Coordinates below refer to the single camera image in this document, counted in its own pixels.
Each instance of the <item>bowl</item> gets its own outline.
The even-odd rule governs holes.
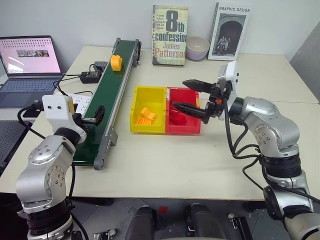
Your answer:
[[[186,56],[191,60],[201,60],[207,55],[209,47],[209,42],[201,37],[188,37],[186,39]]]

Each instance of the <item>white wall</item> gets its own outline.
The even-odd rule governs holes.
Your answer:
[[[241,53],[290,60],[320,20],[319,0],[221,2],[252,6]],[[85,45],[139,38],[150,49],[153,4],[189,6],[188,36],[210,39],[216,5],[211,0],[1,0],[0,36],[51,35],[65,71]]]

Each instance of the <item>white table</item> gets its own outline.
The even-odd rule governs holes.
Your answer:
[[[109,59],[111,50],[106,47],[84,47],[68,73],[86,71],[94,61]],[[219,67],[226,64],[222,61],[187,60],[184,67],[153,66],[151,56],[150,50],[142,50],[140,66],[131,69],[114,126],[118,141],[109,152],[104,170],[95,171],[92,167],[77,166],[73,195],[262,200],[262,192],[241,172],[242,167],[253,159],[232,158],[224,122],[212,118],[208,125],[202,125],[201,134],[197,136],[130,132],[129,114],[136,85],[180,87],[183,80],[195,78],[215,82]],[[319,198],[318,101],[283,56],[240,54],[238,66],[241,76],[239,97],[249,95],[269,99],[284,116],[299,126],[301,165],[307,174],[311,194]],[[273,71],[269,71],[266,66],[271,66]],[[60,86],[66,93],[95,89],[95,84],[81,84],[77,79],[62,82]],[[204,106],[208,95],[201,94],[200,97]],[[32,127],[45,136],[52,134],[52,128],[43,113]],[[233,140],[242,130],[239,126],[231,126]],[[33,133],[26,135],[0,177],[0,192],[15,193],[16,180],[27,165],[28,154],[40,142],[41,139]],[[248,133],[242,144],[249,143],[255,143],[251,133]],[[247,172],[259,184],[266,186],[258,164]],[[69,170],[67,189],[70,180]]]

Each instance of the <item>floor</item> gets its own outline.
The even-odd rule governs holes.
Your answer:
[[[206,205],[215,214],[228,240],[241,240],[239,231],[228,220],[228,213],[246,217],[254,240],[290,240],[280,221],[271,219],[265,209],[252,213],[245,211],[242,201],[117,198],[111,206],[74,202],[72,211],[86,229],[89,239],[93,239],[94,233],[116,229],[113,240],[124,240],[137,209],[148,205],[157,212],[159,209],[165,210],[166,213],[158,213],[154,233],[154,240],[161,240],[186,236],[183,212],[192,203]]]

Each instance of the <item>book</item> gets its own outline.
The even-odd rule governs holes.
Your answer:
[[[153,5],[153,64],[185,64],[188,12],[187,6]]]
[[[209,60],[236,60],[250,11],[249,7],[243,5],[216,3],[208,53]]]

